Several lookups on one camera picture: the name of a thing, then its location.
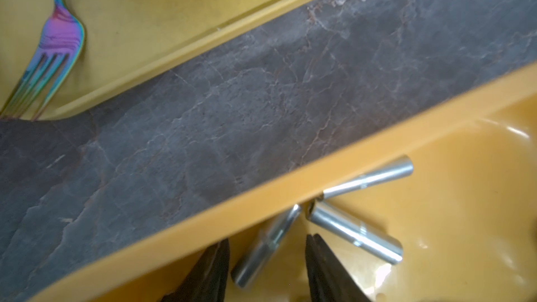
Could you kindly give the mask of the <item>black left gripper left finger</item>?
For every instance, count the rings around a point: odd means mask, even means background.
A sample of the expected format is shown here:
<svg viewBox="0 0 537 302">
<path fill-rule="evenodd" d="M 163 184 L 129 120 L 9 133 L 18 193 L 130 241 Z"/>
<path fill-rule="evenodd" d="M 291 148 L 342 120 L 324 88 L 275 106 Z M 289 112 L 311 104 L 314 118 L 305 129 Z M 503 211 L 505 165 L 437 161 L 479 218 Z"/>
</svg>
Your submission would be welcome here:
<svg viewBox="0 0 537 302">
<path fill-rule="evenodd" d="M 229 239 L 208 247 L 181 285 L 161 301 L 224 301 L 229 273 Z"/>
</svg>

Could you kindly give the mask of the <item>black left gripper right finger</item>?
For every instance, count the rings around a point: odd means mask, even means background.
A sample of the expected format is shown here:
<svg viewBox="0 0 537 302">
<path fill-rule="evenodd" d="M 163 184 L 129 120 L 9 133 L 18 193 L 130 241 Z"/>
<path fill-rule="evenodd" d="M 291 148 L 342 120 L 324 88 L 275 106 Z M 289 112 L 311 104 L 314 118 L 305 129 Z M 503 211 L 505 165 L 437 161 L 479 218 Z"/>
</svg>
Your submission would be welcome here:
<svg viewBox="0 0 537 302">
<path fill-rule="evenodd" d="M 371 301 L 318 233 L 306 236 L 305 259 L 312 301 Z"/>
</svg>

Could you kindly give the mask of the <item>thin chrome socket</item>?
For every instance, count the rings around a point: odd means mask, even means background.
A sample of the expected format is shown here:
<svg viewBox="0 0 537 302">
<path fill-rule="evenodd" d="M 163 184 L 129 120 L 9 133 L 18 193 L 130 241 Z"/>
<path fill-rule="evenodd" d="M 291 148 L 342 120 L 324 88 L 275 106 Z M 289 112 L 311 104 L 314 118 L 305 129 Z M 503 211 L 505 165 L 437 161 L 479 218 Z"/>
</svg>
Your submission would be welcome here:
<svg viewBox="0 0 537 302">
<path fill-rule="evenodd" d="M 267 261 L 280 247 L 291 226 L 302 213 L 299 204 L 271 218 L 258 232 L 256 239 L 231 271 L 234 284 L 246 288 L 258 276 Z"/>
</svg>

